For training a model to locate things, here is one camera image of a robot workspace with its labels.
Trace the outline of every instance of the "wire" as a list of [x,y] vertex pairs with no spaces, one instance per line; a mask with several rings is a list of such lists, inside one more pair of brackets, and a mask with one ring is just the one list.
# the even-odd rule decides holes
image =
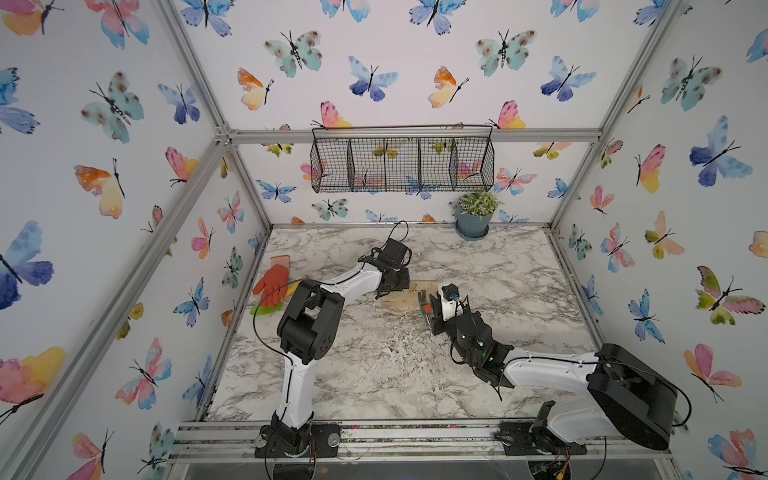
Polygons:
[[[615,358],[613,356],[602,356],[599,353],[595,353],[595,356],[606,357],[606,358],[607,357]],[[504,364],[504,368],[502,369],[502,372],[507,369],[507,365],[509,365],[511,362],[514,362],[515,360],[526,360],[526,359],[555,360],[555,361],[558,361],[558,362],[576,363],[578,365],[603,365],[605,363],[610,363],[610,364],[613,364],[613,365],[628,366],[629,368],[633,369],[636,372],[644,373],[646,375],[654,377],[659,382],[665,384],[667,386],[667,388],[675,389],[678,392],[683,394],[683,397],[685,397],[685,401],[688,402],[688,415],[685,416],[685,419],[683,419],[682,422],[680,422],[680,423],[673,423],[672,424],[673,427],[681,427],[681,426],[685,425],[686,423],[688,423],[688,419],[690,419],[690,414],[693,413],[693,411],[694,411],[694,407],[693,407],[693,405],[691,405],[690,399],[688,398],[688,395],[686,395],[685,391],[683,391],[680,387],[678,387],[674,383],[670,382],[669,380],[665,379],[664,377],[659,376],[657,373],[652,373],[652,372],[648,372],[647,370],[638,369],[636,366],[630,365],[629,363],[616,362],[616,361],[611,361],[611,360],[607,360],[607,359],[601,360],[599,362],[581,362],[581,361],[570,360],[570,359],[559,359],[559,358],[554,358],[554,357],[550,357],[550,356],[519,356],[519,357],[516,357],[514,359],[508,360]]]

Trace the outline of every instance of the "teal butterfly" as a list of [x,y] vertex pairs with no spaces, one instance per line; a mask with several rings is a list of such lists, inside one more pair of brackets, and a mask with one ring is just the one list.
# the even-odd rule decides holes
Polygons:
[[286,37],[284,33],[280,34],[288,41],[290,48],[281,40],[267,40],[264,42],[264,48],[274,55],[275,65],[286,73],[288,78],[293,78],[296,75],[296,63],[299,63],[299,68],[302,63],[306,65],[309,70],[318,71],[320,64],[323,62],[323,55],[315,45],[320,43],[320,33],[317,31],[308,31],[307,33],[299,36],[296,39],[296,43],[293,43],[293,36],[290,30]]

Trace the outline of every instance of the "black cable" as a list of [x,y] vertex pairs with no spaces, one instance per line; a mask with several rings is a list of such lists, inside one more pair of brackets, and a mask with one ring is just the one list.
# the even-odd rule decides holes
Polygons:
[[598,477],[598,475],[600,475],[600,472],[603,471],[603,467],[605,466],[605,459],[606,459],[606,457],[608,457],[608,439],[607,439],[607,437],[603,437],[603,446],[604,446],[604,448],[603,448],[603,462],[600,464],[600,468],[598,469],[598,473],[594,474],[594,476],[592,478],[590,478],[589,480],[595,480]]
[[[599,353],[595,353],[595,356],[602,357]],[[686,423],[688,423],[688,419],[690,419],[690,414],[693,413],[693,410],[694,410],[694,407],[693,407],[693,405],[691,405],[690,399],[688,398],[688,395],[686,395],[686,393],[680,387],[675,385],[674,383],[670,382],[669,380],[665,379],[664,377],[659,376],[657,373],[652,373],[652,372],[648,372],[648,371],[643,370],[643,369],[638,369],[636,366],[630,365],[629,363],[618,362],[618,361],[611,361],[609,359],[604,359],[604,360],[601,360],[599,362],[580,362],[580,361],[577,361],[577,360],[559,359],[559,358],[554,358],[554,357],[551,357],[551,356],[519,356],[519,357],[516,357],[514,359],[508,360],[504,364],[504,368],[502,369],[502,372],[507,369],[507,365],[509,365],[511,362],[514,362],[515,360],[526,360],[526,359],[556,360],[556,361],[559,361],[559,362],[576,363],[578,365],[602,365],[602,364],[605,364],[605,363],[611,363],[611,364],[614,364],[614,365],[627,366],[627,367],[635,370],[636,372],[640,372],[640,373],[644,373],[646,375],[652,376],[656,380],[658,380],[658,381],[662,382],[663,384],[665,384],[667,388],[675,389],[678,392],[683,394],[683,397],[685,397],[686,402],[688,402],[688,415],[685,416],[685,419],[683,419],[682,422],[680,422],[680,423],[673,423],[672,424],[673,427],[681,427],[681,426],[685,425]]]

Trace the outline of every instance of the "wall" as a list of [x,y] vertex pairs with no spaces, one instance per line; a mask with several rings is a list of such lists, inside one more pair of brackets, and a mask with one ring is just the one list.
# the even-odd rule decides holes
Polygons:
[[[4,24],[0,25],[0,252],[20,261],[18,255],[6,252],[28,222],[37,222],[42,244],[30,250],[41,252],[31,261],[50,262],[53,270],[49,279],[45,271],[50,266],[36,265],[42,280],[48,282],[33,286],[27,277],[18,284],[0,266],[0,359],[4,360],[0,363],[0,412],[45,392],[55,382],[59,367],[62,372],[66,369],[90,322],[101,315],[140,248],[151,238],[142,229],[150,228],[147,223],[152,220],[153,206],[167,214],[174,205],[184,184],[171,186],[169,180],[176,176],[166,160],[166,150],[174,147],[186,157],[197,158],[212,135],[206,112],[198,121],[187,118],[185,124],[178,124],[174,107],[158,91],[158,84],[172,88],[180,84],[186,91],[190,79],[150,2],[132,13],[124,12],[136,25],[137,34],[125,35],[124,44],[112,34],[117,46],[101,27],[102,18],[110,15],[109,8],[95,12],[87,2],[61,7],[64,11],[52,10],[46,17],[45,35],[40,28],[33,32],[28,27],[35,18],[39,24],[39,9],[17,17],[3,12]],[[139,29],[141,22],[146,31]],[[32,35],[16,35],[9,25]],[[8,68],[17,69],[17,81]],[[99,101],[89,90],[98,91],[98,83],[108,93],[117,71],[125,73],[127,91],[138,96],[142,107],[132,105],[134,117],[127,118],[127,135],[122,131],[118,135],[122,140],[112,139],[100,125],[81,119],[81,109]],[[13,81],[15,92],[9,87]],[[108,110],[106,102],[101,103]],[[144,117],[139,119],[141,110]],[[23,122],[17,125],[9,118]],[[119,186],[114,182],[113,158],[117,159]],[[99,178],[90,178],[85,174],[92,170],[83,170],[84,185],[94,187],[89,193],[75,175],[78,165],[104,171],[107,183],[100,197],[91,195],[99,188]],[[101,212],[100,203],[121,203],[121,211],[107,205]],[[12,301],[16,287],[21,298]],[[38,356],[51,347],[57,349],[37,362],[15,360]],[[43,402],[22,406],[0,425],[0,452],[12,452]]]
[[[764,442],[768,437],[768,420],[760,408],[762,402],[757,400],[768,392],[768,377],[760,361],[766,343],[763,304],[768,301],[764,232],[768,223],[761,208],[766,203],[768,181],[763,149],[768,62],[765,56],[760,58],[765,54],[768,27],[764,7],[759,0],[727,5],[721,0],[706,0],[696,2],[692,11],[680,17],[645,75],[644,94],[650,99],[624,115],[612,134],[624,141],[622,149],[605,169],[600,167],[600,159],[595,159],[578,191],[581,199],[573,203],[560,226],[562,246],[582,285],[586,286],[594,275],[597,301],[603,312],[598,316],[599,326],[606,340],[626,347],[691,397],[690,430],[688,435],[675,435],[671,448],[683,470],[690,470],[693,478],[747,478],[726,469],[733,466],[766,469],[765,460],[758,458],[753,444],[754,439]],[[753,47],[760,35],[762,46]],[[680,101],[662,104],[670,63],[676,57],[685,60],[688,67],[683,70],[684,76],[691,55],[696,55],[697,61],[703,57],[698,68],[719,68],[720,78],[702,85],[703,98],[688,111]],[[716,73],[710,71],[712,79]],[[713,132],[722,116],[727,117],[727,131],[720,128]],[[712,155],[697,149],[710,143],[716,146]],[[639,155],[645,162],[658,144],[666,147],[666,154],[658,169],[658,190],[651,193],[644,183],[635,186],[638,167],[633,156]],[[713,176],[707,182],[707,176],[701,176],[702,165],[691,162],[692,152],[706,160],[729,146],[739,148],[715,160],[720,173],[713,170],[714,164],[710,165]],[[651,185],[650,164],[643,176]],[[711,181],[711,186],[702,185]],[[605,217],[590,205],[590,195],[598,185],[605,194],[615,194],[613,203],[603,209]],[[682,247],[677,249],[668,243],[672,253],[679,254],[670,255],[667,250],[663,259],[654,257],[654,245],[646,240],[660,211],[665,214],[667,229],[674,234],[667,239]],[[607,254],[600,250],[616,223],[621,226],[622,241],[629,239],[624,250],[634,265],[620,266],[617,273],[612,273],[607,268]],[[583,260],[578,259],[575,250],[568,249],[574,224],[577,236],[583,231],[584,239],[592,245]],[[761,235],[762,243],[755,241]],[[700,266],[711,269],[723,291],[732,279],[734,289],[743,289],[735,293],[736,297],[729,296],[730,303],[720,304],[730,308],[731,312],[722,310],[723,317],[732,316],[733,324],[713,324],[709,305],[704,310],[697,308],[700,295],[706,297],[697,292],[704,290],[697,269]],[[650,310],[640,313],[655,316],[651,322],[663,342],[650,334],[642,340],[636,335],[638,316],[627,305],[639,302],[645,290],[650,296]],[[756,300],[740,299],[738,295]],[[744,301],[735,306],[739,300]],[[707,364],[706,346],[713,354],[711,371],[697,366]],[[713,391],[693,374],[690,366],[713,384]],[[682,398],[677,411],[682,415],[687,411]],[[736,449],[729,451],[727,442]]]
[[[234,206],[233,197],[237,192],[243,216],[230,232],[218,210],[228,208],[227,201]],[[194,238],[205,237],[198,219],[203,220],[210,236],[210,250],[203,259],[200,256],[205,248],[197,252],[192,247]],[[143,315],[138,319],[127,319],[130,331],[123,339],[116,339],[101,360],[38,468],[36,478],[54,478],[63,476],[62,473],[76,472],[88,458],[79,458],[73,452],[74,437],[82,432],[100,449],[107,430],[114,432],[114,436],[109,441],[104,460],[106,475],[109,478],[133,478],[143,466],[141,460],[151,460],[147,455],[156,424],[162,425],[162,431],[170,429],[175,433],[180,422],[194,420],[197,393],[203,394],[200,381],[206,385],[210,382],[207,361],[210,362],[208,366],[216,361],[235,301],[242,289],[250,285],[247,272],[256,252],[251,247],[256,244],[252,239],[263,240],[255,206],[245,196],[245,186],[236,174],[228,173],[223,179],[216,171],[177,238],[178,242],[170,247],[173,256],[163,258],[139,298]],[[200,246],[204,244],[202,240],[197,242]],[[233,288],[231,282],[223,284],[230,273],[227,265],[236,264],[231,257],[233,247],[242,262],[237,288]],[[200,279],[204,282],[203,292],[198,296],[195,290]],[[190,325],[190,317],[175,310],[184,310],[182,305],[191,301],[192,296],[197,297],[200,314],[193,310],[195,320]],[[151,351],[155,340],[161,348],[159,355]],[[155,366],[150,363],[154,358],[157,358]],[[157,385],[141,383],[137,396],[132,399],[131,387],[123,385],[141,378],[141,374],[132,369],[137,365],[147,371]],[[149,399],[148,393],[153,391],[154,399]]]

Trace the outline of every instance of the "orange butterfly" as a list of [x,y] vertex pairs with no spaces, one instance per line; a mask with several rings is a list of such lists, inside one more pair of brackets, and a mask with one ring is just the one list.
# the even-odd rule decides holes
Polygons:
[[440,67],[435,73],[435,88],[439,91],[429,95],[429,101],[432,103],[432,108],[440,108],[445,104],[450,103],[456,96],[462,86],[467,83],[467,78],[458,86],[456,85],[456,79],[453,78],[451,72],[446,67]]
[[243,85],[243,90],[248,92],[243,95],[240,101],[248,106],[248,110],[258,110],[261,104],[266,105],[266,96],[270,93],[270,87],[274,80],[270,80],[270,83],[264,88],[264,85],[256,77],[248,73],[245,68],[241,68],[237,71],[237,83]]
[[74,167],[74,175],[78,179],[80,186],[83,187],[83,190],[91,192],[94,197],[101,195],[99,211],[102,215],[118,218],[123,213],[125,192],[123,192],[123,186],[120,185],[117,158],[112,159],[112,170],[114,174],[99,170],[98,168],[76,165]]

